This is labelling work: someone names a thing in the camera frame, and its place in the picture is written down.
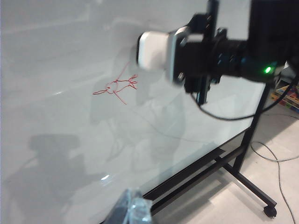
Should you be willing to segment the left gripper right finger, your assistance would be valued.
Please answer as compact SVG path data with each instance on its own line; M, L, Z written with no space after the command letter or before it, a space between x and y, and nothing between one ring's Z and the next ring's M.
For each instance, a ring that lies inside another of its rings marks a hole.
M139 189L129 189L129 224L151 224L151 208L152 200L144 198Z

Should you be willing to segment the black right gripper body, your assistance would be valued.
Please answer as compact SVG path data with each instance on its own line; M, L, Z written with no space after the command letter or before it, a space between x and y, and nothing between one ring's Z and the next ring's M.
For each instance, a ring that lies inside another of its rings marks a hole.
M243 41L228 39L226 28L216 28L218 0L209 0L203 28L203 40L200 43L200 86L197 91L197 103L206 103L210 84L220 82L224 74L235 74L241 60Z

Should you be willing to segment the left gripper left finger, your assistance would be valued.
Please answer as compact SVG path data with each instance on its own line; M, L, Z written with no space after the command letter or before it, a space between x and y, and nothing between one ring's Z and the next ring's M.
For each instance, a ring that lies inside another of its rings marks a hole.
M110 210L104 223L105 224L128 224L128 213L131 206L132 190L126 189L116 204Z

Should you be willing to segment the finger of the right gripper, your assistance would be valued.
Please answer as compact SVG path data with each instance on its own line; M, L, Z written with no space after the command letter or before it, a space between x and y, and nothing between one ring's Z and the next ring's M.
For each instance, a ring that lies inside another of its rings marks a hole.
M190 35L203 34L206 29L206 14L194 14L184 26L168 33L167 56L174 56L176 51L183 48Z
M198 93L202 77L206 72L206 63L196 57L176 56L174 59L172 82L183 86L186 93Z

